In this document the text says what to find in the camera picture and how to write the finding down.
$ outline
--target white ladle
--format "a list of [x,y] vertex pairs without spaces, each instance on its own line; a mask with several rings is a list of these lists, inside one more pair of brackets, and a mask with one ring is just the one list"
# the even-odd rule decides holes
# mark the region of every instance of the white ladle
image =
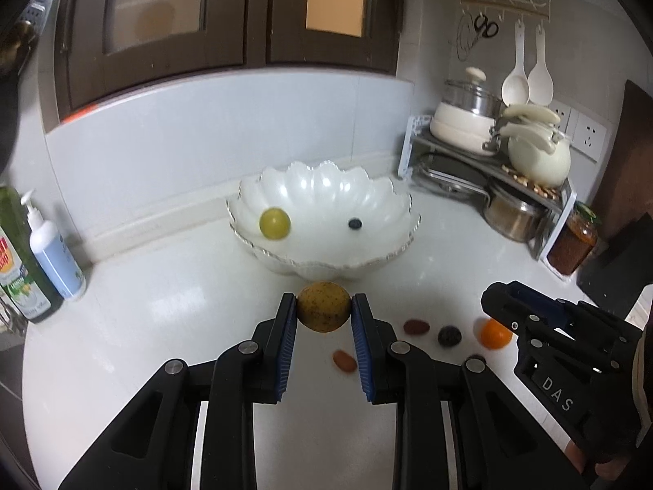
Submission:
[[546,40],[541,25],[535,31],[535,42],[538,47],[538,62],[528,75],[528,98],[536,105],[548,106],[553,100],[553,79],[546,69]]
[[515,22],[515,69],[505,78],[501,87],[501,98],[506,105],[528,103],[530,90],[524,71],[524,23]]

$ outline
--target cabinet handle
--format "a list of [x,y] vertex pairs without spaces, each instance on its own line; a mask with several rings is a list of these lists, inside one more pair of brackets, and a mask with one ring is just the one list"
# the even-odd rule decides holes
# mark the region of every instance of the cabinet handle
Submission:
[[73,18],[75,12],[75,3],[77,0],[68,0],[66,2],[66,14],[63,21],[63,41],[61,42],[61,53],[71,50],[73,43]]

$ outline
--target human hand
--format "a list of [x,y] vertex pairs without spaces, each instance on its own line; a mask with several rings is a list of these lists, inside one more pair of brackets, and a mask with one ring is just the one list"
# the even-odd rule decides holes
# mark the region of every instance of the human hand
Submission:
[[[569,440],[569,443],[565,448],[565,455],[567,455],[567,458],[573,467],[582,474],[587,465],[587,457],[571,440]],[[626,468],[629,460],[630,457],[615,457],[606,463],[595,464],[594,471],[601,479],[605,479],[606,481],[616,481],[619,475],[621,475],[621,472],[624,471],[624,468]]]

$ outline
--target cabinet door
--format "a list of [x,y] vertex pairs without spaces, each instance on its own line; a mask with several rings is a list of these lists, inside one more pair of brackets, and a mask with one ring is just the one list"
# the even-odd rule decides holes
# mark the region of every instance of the cabinet door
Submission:
[[269,1],[269,62],[395,73],[402,0]]
[[60,117],[143,83],[242,65],[244,20],[245,0],[62,0]]

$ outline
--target soap dispenser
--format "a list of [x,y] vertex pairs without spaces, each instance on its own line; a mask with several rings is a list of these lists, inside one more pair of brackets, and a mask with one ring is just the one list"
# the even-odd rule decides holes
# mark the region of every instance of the soap dispenser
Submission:
[[25,193],[20,200],[27,206],[27,223],[32,230],[29,246],[60,295],[66,300],[75,301],[86,291],[86,277],[63,242],[57,225],[51,220],[44,220],[32,204],[32,194],[34,190]]

